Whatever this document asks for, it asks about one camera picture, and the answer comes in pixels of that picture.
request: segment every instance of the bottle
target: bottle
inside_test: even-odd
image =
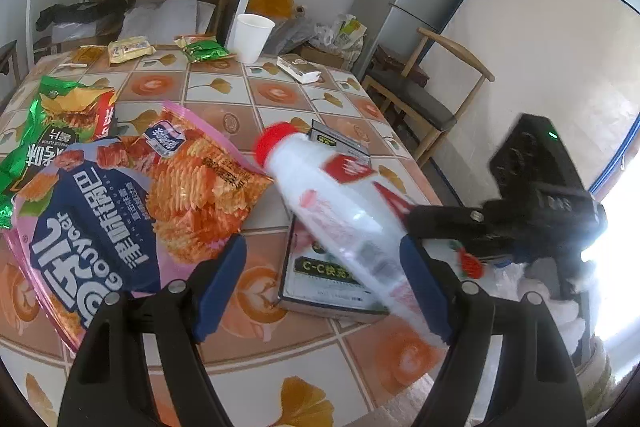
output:
[[[255,158],[308,231],[433,345],[440,343],[420,313],[400,264],[403,217],[415,203],[352,156],[309,141],[290,123],[267,127]]]

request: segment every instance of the snack bag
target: snack bag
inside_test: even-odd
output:
[[[107,136],[115,91],[43,76],[19,145],[0,164],[0,229],[11,227],[11,199],[69,145]]]
[[[178,46],[183,42],[187,42],[184,39],[183,41],[175,41],[178,43]],[[223,58],[231,58],[235,57],[235,54],[229,52],[224,46],[218,44],[215,37],[209,39],[198,39],[190,44],[185,45],[184,47],[180,47],[189,62],[204,62],[205,60],[222,60]]]
[[[222,134],[166,103],[128,149],[106,138],[55,158],[15,197],[8,241],[76,350],[107,293],[148,295],[187,279],[270,184]]]
[[[107,49],[110,64],[121,64],[144,55],[153,55],[156,52],[146,37],[130,37],[113,41],[109,43]]]
[[[80,46],[78,51],[71,57],[68,62],[59,64],[57,69],[60,68],[88,68],[93,64],[107,46]]]

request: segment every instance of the green chip bag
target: green chip bag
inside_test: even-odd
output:
[[[115,91],[43,76],[27,120],[15,131],[18,147],[0,164],[0,229],[11,228],[12,198],[76,142],[107,136]]]
[[[190,62],[203,62],[204,60],[220,60],[232,56],[231,53],[215,40],[203,40],[188,44],[183,49]]]

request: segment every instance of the blue gripper pad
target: blue gripper pad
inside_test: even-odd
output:
[[[242,235],[226,246],[218,258],[218,269],[203,292],[198,306],[198,321],[193,327],[196,342],[201,343],[218,329],[226,304],[246,263],[246,241]]]
[[[400,242],[400,264],[429,329],[444,343],[449,344],[453,336],[453,329],[449,324],[449,303],[427,263],[423,261],[414,240],[408,235]]]

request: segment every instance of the chair seat cushion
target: chair seat cushion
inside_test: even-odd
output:
[[[433,98],[424,88],[407,80],[395,71],[371,69],[367,74],[381,86],[396,95],[405,104],[439,131],[448,131],[456,124],[456,117]]]
[[[376,68],[367,71],[367,74],[373,78],[382,87],[386,87],[394,95],[400,98],[400,93],[407,83],[407,79],[397,71],[378,70]]]

